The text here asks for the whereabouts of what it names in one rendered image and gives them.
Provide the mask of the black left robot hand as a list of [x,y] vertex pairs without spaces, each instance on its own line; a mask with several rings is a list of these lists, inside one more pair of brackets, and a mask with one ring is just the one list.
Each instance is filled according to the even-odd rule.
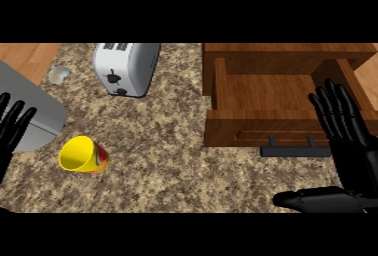
[[0,94],[0,183],[13,157],[13,151],[24,137],[31,119],[37,113],[37,108],[31,107],[24,115],[21,111],[25,102],[18,100],[12,105],[9,112],[5,112],[11,102],[11,94]]

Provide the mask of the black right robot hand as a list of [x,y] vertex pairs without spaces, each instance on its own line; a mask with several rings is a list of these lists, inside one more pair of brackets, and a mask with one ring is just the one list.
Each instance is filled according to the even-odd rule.
[[368,130],[355,100],[331,79],[309,94],[327,134],[343,187],[285,191],[273,205],[301,213],[368,213],[378,215],[378,137]]

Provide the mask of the yellow cup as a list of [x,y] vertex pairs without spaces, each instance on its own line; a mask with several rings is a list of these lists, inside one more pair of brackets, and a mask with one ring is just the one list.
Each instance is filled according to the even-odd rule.
[[59,166],[81,173],[101,173],[109,164],[109,156],[102,146],[84,135],[76,136],[59,151]]

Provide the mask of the wooden drawer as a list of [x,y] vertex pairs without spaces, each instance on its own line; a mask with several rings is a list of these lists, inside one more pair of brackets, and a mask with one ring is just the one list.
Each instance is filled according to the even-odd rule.
[[307,95],[327,79],[341,84],[356,101],[368,129],[378,136],[378,110],[344,59],[321,62],[310,74],[235,74],[223,58],[214,60],[213,109],[207,111],[204,145],[304,146],[328,144]]

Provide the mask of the grey appliance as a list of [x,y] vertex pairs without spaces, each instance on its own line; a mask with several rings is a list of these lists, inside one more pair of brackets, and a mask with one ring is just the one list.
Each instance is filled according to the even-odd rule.
[[18,100],[25,102],[21,115],[31,107],[37,108],[37,113],[15,149],[16,152],[34,151],[47,145],[61,133],[67,118],[65,106],[0,60],[0,94],[3,92],[11,94],[6,111]]

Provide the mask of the small clear glass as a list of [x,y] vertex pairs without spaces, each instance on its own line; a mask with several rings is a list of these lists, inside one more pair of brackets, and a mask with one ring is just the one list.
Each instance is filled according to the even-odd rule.
[[65,66],[55,66],[49,72],[49,81],[61,85],[64,80],[71,76],[71,70]]

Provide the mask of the white toaster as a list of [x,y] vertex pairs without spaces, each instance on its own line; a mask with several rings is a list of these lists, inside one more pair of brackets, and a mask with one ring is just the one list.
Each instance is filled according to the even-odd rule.
[[92,65],[112,96],[143,98],[154,77],[160,43],[99,43]]

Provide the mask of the wooden cabinet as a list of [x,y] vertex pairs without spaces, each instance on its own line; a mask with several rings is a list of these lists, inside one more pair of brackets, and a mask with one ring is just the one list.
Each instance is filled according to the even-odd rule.
[[346,59],[356,70],[377,53],[372,43],[204,43],[202,95],[211,95],[217,59],[231,74],[309,75],[324,60]]

